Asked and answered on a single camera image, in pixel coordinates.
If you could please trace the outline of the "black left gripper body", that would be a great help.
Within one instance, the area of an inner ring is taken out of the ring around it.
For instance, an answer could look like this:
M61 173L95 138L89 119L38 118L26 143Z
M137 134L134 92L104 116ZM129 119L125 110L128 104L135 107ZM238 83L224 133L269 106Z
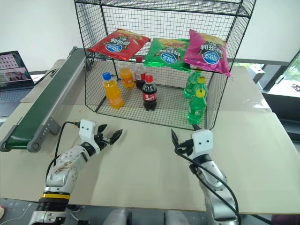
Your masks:
M103 150L107 145L111 144L111 140L104 137L102 133L94 135L94 141L98 145L100 150Z

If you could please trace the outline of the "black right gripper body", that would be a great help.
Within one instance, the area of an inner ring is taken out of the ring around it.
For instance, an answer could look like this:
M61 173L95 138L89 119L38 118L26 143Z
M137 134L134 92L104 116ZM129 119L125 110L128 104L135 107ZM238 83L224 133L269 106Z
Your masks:
M194 142L192 139L186 140L183 143L175 141L175 153L178 155L186 154L190 156L193 153Z

